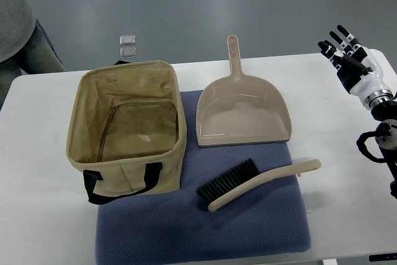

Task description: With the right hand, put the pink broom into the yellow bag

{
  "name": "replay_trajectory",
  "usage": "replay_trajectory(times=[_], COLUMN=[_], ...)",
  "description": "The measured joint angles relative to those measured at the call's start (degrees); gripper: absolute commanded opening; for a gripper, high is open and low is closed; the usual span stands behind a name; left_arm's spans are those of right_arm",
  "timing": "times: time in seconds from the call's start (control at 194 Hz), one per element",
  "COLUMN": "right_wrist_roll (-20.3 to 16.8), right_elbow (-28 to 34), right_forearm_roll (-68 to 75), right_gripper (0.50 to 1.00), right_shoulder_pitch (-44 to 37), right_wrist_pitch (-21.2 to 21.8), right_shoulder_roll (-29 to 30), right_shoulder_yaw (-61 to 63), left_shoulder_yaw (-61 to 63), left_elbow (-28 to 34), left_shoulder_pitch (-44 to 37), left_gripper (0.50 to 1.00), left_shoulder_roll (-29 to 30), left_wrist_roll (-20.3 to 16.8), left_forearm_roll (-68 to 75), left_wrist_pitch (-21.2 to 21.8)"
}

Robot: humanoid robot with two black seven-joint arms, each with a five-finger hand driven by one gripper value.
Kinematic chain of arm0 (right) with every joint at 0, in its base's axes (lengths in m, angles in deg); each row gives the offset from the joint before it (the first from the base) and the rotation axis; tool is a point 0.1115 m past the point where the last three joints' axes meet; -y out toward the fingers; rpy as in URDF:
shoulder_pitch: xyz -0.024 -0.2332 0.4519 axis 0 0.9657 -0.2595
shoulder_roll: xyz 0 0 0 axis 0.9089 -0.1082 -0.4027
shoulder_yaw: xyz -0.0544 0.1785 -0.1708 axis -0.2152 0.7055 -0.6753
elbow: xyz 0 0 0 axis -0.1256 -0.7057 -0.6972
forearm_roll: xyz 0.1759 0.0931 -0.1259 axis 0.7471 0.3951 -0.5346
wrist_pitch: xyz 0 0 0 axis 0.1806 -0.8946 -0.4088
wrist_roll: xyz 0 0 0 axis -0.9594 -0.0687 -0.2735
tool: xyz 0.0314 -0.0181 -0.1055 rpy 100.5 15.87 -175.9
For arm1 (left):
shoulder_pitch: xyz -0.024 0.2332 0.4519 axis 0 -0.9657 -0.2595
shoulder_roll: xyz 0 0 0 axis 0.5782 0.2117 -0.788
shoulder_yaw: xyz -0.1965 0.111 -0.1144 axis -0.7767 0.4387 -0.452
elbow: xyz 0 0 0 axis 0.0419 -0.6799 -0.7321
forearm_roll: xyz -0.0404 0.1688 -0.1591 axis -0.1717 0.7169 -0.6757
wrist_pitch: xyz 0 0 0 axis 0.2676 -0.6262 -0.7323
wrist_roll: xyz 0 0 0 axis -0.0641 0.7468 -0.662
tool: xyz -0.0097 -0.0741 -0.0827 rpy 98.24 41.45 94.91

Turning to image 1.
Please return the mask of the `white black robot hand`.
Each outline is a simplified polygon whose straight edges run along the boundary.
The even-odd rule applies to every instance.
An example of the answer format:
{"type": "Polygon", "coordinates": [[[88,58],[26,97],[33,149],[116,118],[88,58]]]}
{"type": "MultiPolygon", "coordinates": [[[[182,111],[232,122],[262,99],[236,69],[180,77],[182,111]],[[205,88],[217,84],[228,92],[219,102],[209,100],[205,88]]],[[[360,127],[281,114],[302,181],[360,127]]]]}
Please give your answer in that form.
{"type": "Polygon", "coordinates": [[[338,33],[329,33],[336,44],[324,40],[318,42],[318,46],[335,68],[344,89],[358,97],[368,110],[379,103],[392,101],[394,95],[384,83],[382,68],[371,51],[343,26],[338,25],[337,30],[338,33]]]}

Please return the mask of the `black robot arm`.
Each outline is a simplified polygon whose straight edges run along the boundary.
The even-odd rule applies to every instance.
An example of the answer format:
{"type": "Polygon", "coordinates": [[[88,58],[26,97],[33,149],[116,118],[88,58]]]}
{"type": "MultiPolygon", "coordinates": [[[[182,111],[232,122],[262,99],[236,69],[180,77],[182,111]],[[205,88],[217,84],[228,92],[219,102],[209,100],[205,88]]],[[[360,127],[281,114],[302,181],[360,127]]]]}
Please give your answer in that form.
{"type": "Polygon", "coordinates": [[[380,124],[374,131],[362,133],[356,141],[357,148],[366,158],[375,163],[385,163],[394,180],[390,183],[390,194],[396,198],[396,95],[390,99],[382,96],[374,99],[371,108],[372,117],[380,124]],[[374,138],[382,158],[377,158],[369,152],[365,142],[374,138]]]}

